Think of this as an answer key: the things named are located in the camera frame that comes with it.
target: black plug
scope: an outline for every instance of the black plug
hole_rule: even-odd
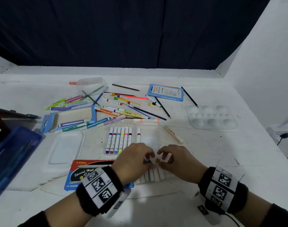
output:
[[[280,137],[281,137],[281,139],[280,139],[280,141],[278,142],[277,145],[280,144],[280,142],[282,141],[282,139],[286,139],[286,138],[288,138],[288,133],[284,133],[284,134],[280,135]]]

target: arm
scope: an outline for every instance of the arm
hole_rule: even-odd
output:
[[[143,160],[145,156],[149,159],[150,156],[154,157],[155,154],[145,144],[133,143],[117,157],[111,168],[122,185],[134,182],[145,171],[154,167],[154,164],[151,163],[144,164]],[[79,197],[74,192],[44,212],[31,217],[20,226],[33,227],[40,224],[46,227],[83,227],[92,217],[92,215],[83,210]]]
[[[171,157],[167,163],[160,162],[161,167],[187,182],[199,184],[208,169],[192,156],[184,146],[164,146],[157,153],[162,154],[163,160],[169,153],[171,153]],[[234,216],[244,226],[260,226],[262,222],[263,224],[271,222],[273,215],[270,215],[270,212],[271,214],[274,214],[277,219],[278,216],[282,217],[282,219],[288,218],[287,211],[284,211],[259,196],[248,192],[245,206],[239,212],[234,213]]]

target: wrist strap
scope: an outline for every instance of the wrist strap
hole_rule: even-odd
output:
[[[199,182],[200,193],[224,212],[234,214],[242,210],[247,201],[248,188],[220,167],[210,167]]]
[[[84,212],[92,216],[108,212],[123,191],[122,183],[109,166],[97,168],[81,182],[76,194]]]

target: hand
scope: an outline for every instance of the hand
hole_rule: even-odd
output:
[[[136,181],[145,171],[155,167],[152,163],[144,164],[144,157],[146,159],[155,157],[152,148],[144,143],[132,143],[117,157],[111,168],[116,172],[122,185]]]
[[[208,169],[200,163],[184,146],[168,145],[158,150],[157,154],[162,154],[162,159],[165,160],[168,153],[171,157],[168,162],[160,162],[160,166],[173,173],[180,179],[198,184]]]

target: white tray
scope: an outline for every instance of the white tray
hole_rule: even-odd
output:
[[[190,123],[199,129],[235,129],[238,123],[227,106],[205,105],[201,108],[195,105],[186,107]]]

